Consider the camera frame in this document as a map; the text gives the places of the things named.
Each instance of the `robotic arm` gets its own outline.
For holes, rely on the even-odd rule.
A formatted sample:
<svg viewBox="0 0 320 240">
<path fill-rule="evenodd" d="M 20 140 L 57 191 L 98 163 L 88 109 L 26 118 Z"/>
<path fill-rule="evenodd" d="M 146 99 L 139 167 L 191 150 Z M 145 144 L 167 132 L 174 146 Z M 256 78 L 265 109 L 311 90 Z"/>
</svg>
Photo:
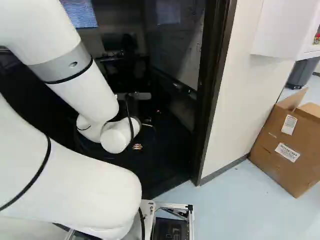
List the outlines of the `robotic arm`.
<svg viewBox="0 0 320 240">
<path fill-rule="evenodd" d="M 79 113 L 81 134 L 110 153 L 127 147 L 130 121 L 107 123 L 118 113 L 117 98 L 58 0 L 2 0 L 0 45 Z M 1 95 L 0 108 L 0 215 L 121 239 L 138 212 L 139 179 L 59 145 L 21 119 Z M 135 136 L 140 124 L 131 121 Z"/>
<path fill-rule="evenodd" d="M 0 45 L 79 113 L 82 135 L 113 154 L 128 146 L 129 120 L 106 124 L 119 111 L 117 98 L 58 0 L 2 1 L 0 32 Z M 141 125 L 131 122 L 136 136 Z"/>
</svg>

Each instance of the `light blue floor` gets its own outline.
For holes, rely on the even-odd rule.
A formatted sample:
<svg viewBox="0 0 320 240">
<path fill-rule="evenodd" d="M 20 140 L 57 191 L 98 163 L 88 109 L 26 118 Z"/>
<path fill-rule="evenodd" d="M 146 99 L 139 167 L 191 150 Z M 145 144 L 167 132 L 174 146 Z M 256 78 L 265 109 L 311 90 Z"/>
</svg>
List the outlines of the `light blue floor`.
<svg viewBox="0 0 320 240">
<path fill-rule="evenodd" d="M 248 160 L 202 187 L 188 181 L 155 201 L 194 204 L 196 240 L 320 239 L 320 185 L 295 199 Z"/>
</svg>

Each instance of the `cabinet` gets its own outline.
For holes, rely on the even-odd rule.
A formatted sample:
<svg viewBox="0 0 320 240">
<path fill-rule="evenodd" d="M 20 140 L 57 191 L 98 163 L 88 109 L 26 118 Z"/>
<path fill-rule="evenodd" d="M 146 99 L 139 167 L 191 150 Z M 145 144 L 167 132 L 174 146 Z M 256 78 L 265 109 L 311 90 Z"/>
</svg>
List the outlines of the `cabinet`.
<svg viewBox="0 0 320 240">
<path fill-rule="evenodd" d="M 303 60 L 320 56 L 320 0 L 264 0 L 251 54 Z"/>
</svg>

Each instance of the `black cable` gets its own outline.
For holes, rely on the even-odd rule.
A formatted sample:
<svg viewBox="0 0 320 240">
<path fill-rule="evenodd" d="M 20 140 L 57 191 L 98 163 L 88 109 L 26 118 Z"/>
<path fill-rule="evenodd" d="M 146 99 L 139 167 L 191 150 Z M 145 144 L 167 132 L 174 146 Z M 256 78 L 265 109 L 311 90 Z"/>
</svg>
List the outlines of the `black cable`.
<svg viewBox="0 0 320 240">
<path fill-rule="evenodd" d="M 90 127 L 91 127 L 91 125 L 89 125 L 87 128 L 85 128 L 85 129 L 80 129 L 80 128 L 78 128 L 78 126 L 77 126 L 77 124 L 75 124 L 76 125 L 76 129 L 78 129 L 79 131 L 85 131 L 85 130 L 88 130 Z"/>
<path fill-rule="evenodd" d="M 21 198 L 30 188 L 31 186 L 37 181 L 37 179 L 39 178 L 40 174 L 43 172 L 49 156 L 50 156 L 50 152 L 51 152 L 51 140 L 48 136 L 46 137 L 46 141 L 47 141 L 47 147 L 46 147 L 46 153 L 45 156 L 43 158 L 43 161 L 38 169 L 38 171 L 35 173 L 35 175 L 33 176 L 33 178 L 30 180 L 30 182 L 21 190 L 21 192 L 19 192 L 14 198 L 12 198 L 9 202 L 7 202 L 6 204 L 4 204 L 3 206 L 0 207 L 0 211 L 2 211 L 3 209 L 6 209 L 7 207 L 9 207 L 10 205 L 14 204 L 19 198 Z"/>
<path fill-rule="evenodd" d="M 129 98 L 129 95 L 127 94 L 124 98 L 124 101 L 125 101 L 126 114 L 128 116 L 130 131 L 131 131 L 131 141 L 130 142 L 132 142 L 134 140 L 135 135 L 134 135 L 134 126 L 132 124 L 131 116 L 130 116 L 130 112 L 129 112 L 129 108 L 128 108 L 128 98 Z"/>
<path fill-rule="evenodd" d="M 145 218 L 142 214 L 141 208 L 139 207 L 139 215 L 141 221 L 141 240 L 146 240 L 146 227 L 145 227 Z"/>
</svg>

